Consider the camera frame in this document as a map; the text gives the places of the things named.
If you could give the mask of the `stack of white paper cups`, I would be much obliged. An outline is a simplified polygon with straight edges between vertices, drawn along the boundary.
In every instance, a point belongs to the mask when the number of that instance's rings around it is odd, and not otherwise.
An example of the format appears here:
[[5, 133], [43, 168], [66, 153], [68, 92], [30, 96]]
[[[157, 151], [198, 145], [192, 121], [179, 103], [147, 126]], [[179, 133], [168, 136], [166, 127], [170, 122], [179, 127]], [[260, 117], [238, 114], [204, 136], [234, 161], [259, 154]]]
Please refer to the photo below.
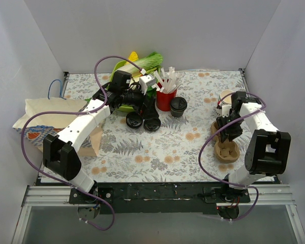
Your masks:
[[233, 91], [231, 90], [223, 90], [220, 95], [219, 95], [219, 100], [217, 102], [217, 105], [219, 105], [220, 102], [224, 102], [224, 103], [227, 103], [227, 104], [231, 104], [231, 95], [233, 94]]

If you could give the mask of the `white wrapped straw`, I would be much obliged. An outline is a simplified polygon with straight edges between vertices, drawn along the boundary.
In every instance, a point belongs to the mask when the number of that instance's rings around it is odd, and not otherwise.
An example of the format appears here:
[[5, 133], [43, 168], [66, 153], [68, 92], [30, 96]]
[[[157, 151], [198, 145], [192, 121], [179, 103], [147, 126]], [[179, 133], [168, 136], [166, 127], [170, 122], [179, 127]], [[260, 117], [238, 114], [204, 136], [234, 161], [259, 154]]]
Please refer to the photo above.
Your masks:
[[175, 67], [169, 67], [166, 73], [164, 68], [161, 68], [162, 76], [157, 71], [152, 73], [156, 82], [151, 86], [158, 92], [170, 94], [183, 85], [182, 75], [176, 72]]

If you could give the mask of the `brown cardboard cup carrier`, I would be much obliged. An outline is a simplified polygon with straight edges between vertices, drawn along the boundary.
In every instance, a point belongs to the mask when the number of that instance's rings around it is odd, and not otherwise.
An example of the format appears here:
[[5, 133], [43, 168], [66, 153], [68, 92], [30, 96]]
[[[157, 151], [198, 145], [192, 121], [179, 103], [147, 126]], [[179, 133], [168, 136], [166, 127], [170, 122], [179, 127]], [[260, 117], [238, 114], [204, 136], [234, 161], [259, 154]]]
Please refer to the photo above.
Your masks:
[[220, 142], [220, 134], [214, 136], [214, 154], [221, 163], [234, 163], [240, 156], [239, 147], [234, 141]]

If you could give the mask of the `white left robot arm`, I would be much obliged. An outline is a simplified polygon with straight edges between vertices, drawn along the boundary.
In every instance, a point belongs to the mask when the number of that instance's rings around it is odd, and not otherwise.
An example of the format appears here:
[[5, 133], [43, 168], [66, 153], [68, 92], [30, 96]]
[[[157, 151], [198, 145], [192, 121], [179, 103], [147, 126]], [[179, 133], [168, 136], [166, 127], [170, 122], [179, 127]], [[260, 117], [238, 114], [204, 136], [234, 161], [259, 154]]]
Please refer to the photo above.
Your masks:
[[115, 109], [127, 105], [134, 110], [127, 114], [126, 124], [132, 129], [144, 126], [156, 131], [160, 125], [155, 108], [156, 98], [147, 94], [147, 89], [158, 86], [153, 75], [143, 75], [132, 82], [132, 75], [115, 71], [112, 81], [105, 84], [91, 98], [83, 110], [65, 129], [55, 136], [47, 135], [43, 140], [44, 166], [64, 178], [80, 192], [86, 203], [97, 200], [95, 181], [81, 168], [78, 151], [84, 140]]

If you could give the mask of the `toy napa cabbage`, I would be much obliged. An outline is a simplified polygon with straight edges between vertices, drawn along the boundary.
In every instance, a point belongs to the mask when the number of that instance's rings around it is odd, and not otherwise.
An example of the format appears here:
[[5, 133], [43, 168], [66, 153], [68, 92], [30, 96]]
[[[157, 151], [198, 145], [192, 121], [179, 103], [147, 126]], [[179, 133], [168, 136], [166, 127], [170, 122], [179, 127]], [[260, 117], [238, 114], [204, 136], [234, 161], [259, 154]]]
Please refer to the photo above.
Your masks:
[[[163, 62], [163, 56], [160, 53], [153, 52], [149, 54], [146, 57], [139, 58], [139, 60], [133, 62], [140, 68], [143, 68], [145, 71], [150, 70], [156, 66], [160, 66]], [[125, 71], [130, 73], [133, 77], [140, 76], [142, 73], [139, 71], [138, 68], [136, 68], [134, 65], [132, 65], [130, 62], [126, 61], [126, 64], [117, 69], [120, 71]]]

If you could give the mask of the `floral table mat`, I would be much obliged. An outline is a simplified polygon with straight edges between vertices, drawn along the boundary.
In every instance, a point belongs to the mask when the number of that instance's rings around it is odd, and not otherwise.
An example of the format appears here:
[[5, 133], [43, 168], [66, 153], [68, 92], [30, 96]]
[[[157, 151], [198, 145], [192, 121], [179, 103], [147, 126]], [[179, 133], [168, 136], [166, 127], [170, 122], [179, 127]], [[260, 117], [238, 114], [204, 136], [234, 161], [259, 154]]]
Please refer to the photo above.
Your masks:
[[83, 169], [98, 182], [211, 181], [236, 171], [251, 139], [248, 126], [241, 125], [240, 157], [234, 163], [219, 162], [214, 144], [207, 142], [218, 97], [226, 89], [245, 89], [239, 71], [183, 71], [177, 95], [188, 106], [182, 117], [160, 111], [161, 127], [148, 132], [129, 128], [126, 114], [113, 112], [103, 123], [99, 154], [80, 157]]

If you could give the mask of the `toy yellow corn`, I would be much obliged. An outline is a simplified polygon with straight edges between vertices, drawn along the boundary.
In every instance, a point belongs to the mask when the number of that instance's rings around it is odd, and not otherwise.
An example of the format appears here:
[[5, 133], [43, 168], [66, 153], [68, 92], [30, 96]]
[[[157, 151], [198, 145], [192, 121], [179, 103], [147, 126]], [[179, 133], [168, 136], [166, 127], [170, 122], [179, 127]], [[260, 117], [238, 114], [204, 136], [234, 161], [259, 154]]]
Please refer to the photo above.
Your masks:
[[139, 60], [139, 56], [138, 56], [137, 52], [132, 51], [128, 57], [128, 60], [131, 62], [135, 62], [135, 61]]

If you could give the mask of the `stack of black lids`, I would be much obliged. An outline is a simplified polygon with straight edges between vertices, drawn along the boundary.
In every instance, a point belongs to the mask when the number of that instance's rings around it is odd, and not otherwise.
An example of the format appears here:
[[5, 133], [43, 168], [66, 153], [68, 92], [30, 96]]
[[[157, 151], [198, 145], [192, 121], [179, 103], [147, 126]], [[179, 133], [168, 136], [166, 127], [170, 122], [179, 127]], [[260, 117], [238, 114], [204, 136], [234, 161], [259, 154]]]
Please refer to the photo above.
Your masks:
[[140, 114], [138, 114], [136, 112], [130, 112], [127, 114], [126, 124], [128, 127], [132, 128], [132, 129], [137, 129], [137, 128], [141, 127], [142, 123], [143, 123], [143, 119], [140, 116]]

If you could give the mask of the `red straw holder cup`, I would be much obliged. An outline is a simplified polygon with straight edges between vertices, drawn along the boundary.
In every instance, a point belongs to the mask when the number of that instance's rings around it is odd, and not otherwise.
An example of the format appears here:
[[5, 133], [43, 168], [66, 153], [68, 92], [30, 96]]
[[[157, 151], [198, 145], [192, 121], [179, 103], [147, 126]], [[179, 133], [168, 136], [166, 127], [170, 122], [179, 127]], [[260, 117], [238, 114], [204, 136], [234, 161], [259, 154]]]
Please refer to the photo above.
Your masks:
[[170, 103], [171, 100], [176, 97], [176, 93], [177, 90], [169, 94], [161, 93], [160, 91], [158, 91], [156, 100], [157, 108], [162, 111], [170, 111]]

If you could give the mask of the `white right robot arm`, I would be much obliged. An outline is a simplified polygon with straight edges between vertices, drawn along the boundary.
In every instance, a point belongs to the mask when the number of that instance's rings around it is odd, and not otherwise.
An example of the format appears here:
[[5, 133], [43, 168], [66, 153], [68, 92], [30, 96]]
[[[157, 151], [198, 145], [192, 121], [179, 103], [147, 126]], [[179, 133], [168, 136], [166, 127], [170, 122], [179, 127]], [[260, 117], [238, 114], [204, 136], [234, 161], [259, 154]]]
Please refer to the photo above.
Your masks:
[[245, 122], [252, 138], [245, 153], [244, 165], [228, 174], [229, 184], [220, 188], [220, 197], [231, 202], [238, 196], [238, 190], [267, 176], [283, 174], [287, 167], [291, 136], [275, 127], [264, 112], [263, 100], [245, 91], [225, 95], [231, 105], [221, 102], [222, 115], [216, 122], [220, 129], [220, 141], [232, 141], [242, 134], [241, 123]]

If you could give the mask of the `loose black cup lid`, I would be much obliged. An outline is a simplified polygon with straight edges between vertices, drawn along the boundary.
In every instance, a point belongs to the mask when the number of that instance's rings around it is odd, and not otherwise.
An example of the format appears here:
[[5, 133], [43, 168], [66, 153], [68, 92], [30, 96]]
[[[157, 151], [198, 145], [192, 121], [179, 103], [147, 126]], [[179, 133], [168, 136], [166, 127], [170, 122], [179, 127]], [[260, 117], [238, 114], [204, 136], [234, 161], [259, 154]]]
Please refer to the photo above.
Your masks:
[[146, 119], [143, 125], [145, 130], [149, 132], [155, 132], [160, 128], [161, 121], [159, 118]]

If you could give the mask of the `green vegetable basket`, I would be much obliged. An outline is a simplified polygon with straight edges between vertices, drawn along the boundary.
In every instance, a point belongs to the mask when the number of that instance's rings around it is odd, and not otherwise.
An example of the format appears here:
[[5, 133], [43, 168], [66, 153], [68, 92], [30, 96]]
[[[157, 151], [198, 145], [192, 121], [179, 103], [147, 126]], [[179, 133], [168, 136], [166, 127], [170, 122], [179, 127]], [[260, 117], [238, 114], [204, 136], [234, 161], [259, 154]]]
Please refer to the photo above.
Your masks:
[[[117, 69], [123, 67], [125, 64], [126, 64], [126, 61], [125, 61], [125, 60], [121, 60], [121, 61], [119, 61], [119, 62], [114, 66], [114, 69], [113, 69], [113, 71], [112, 71], [112, 73], [111, 73], [111, 75], [110, 75], [110, 79], [109, 79], [110, 82], [112, 81], [114, 72], [115, 72]], [[159, 73], [159, 72], [160, 72], [160, 69], [161, 69], [161, 66], [156, 66], [156, 67], [154, 67], [154, 68], [152, 68], [152, 69], [150, 69], [150, 70], [147, 70], [146, 73], [147, 73], [147, 74], [153, 74], [153, 72], [154, 72], [155, 70], [157, 70], [157, 72]], [[149, 96], [151, 96], [151, 95], [155, 95], [156, 92], [154, 92], [153, 89], [152, 89], [151, 87], [149, 87], [148, 90], [147, 90], [147, 94], [148, 94]], [[118, 108], [118, 111], [122, 111], [122, 112], [127, 112], [127, 113], [129, 113], [129, 112], [134, 111], [134, 109], [133, 109], [131, 106], [122, 105], [122, 106], [120, 106], [120, 107]]]

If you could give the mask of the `patterned paper takeout bag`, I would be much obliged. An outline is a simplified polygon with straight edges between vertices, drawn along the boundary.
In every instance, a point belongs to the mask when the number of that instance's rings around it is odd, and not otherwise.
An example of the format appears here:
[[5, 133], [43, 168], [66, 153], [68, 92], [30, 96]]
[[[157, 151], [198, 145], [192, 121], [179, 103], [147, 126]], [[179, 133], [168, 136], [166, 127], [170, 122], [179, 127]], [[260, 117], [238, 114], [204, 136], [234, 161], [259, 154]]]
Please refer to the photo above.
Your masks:
[[[71, 98], [40, 98], [25, 100], [25, 115], [14, 125], [13, 129], [21, 133], [26, 121], [37, 113], [44, 111], [68, 111], [78, 112], [83, 110], [87, 104], [86, 100]], [[24, 138], [39, 150], [43, 150], [43, 139], [46, 135], [55, 135], [66, 128], [76, 115], [48, 114], [33, 119], [26, 127]], [[95, 128], [82, 143], [79, 155], [85, 157], [96, 157], [99, 155], [99, 147], [103, 130]]]

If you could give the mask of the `black paper coffee cup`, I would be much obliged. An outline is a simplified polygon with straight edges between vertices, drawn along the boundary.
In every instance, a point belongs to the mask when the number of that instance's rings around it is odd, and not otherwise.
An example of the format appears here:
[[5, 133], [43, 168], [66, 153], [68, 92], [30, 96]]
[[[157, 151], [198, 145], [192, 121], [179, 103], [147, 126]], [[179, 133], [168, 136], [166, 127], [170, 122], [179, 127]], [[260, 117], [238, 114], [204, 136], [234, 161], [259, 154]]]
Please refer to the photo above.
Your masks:
[[187, 109], [187, 102], [186, 100], [182, 100], [180, 98], [174, 98], [170, 103], [170, 108], [171, 115], [174, 118], [180, 118]]

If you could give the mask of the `black plastic cup lid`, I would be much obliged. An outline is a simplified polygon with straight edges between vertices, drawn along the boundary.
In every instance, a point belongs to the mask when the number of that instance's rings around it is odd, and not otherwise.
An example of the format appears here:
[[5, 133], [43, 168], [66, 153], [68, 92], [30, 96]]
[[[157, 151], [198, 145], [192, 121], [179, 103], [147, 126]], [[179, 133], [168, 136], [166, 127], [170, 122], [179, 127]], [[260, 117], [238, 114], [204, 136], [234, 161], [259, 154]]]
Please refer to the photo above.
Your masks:
[[183, 97], [175, 97], [170, 102], [171, 111], [184, 112], [187, 108], [187, 101]]

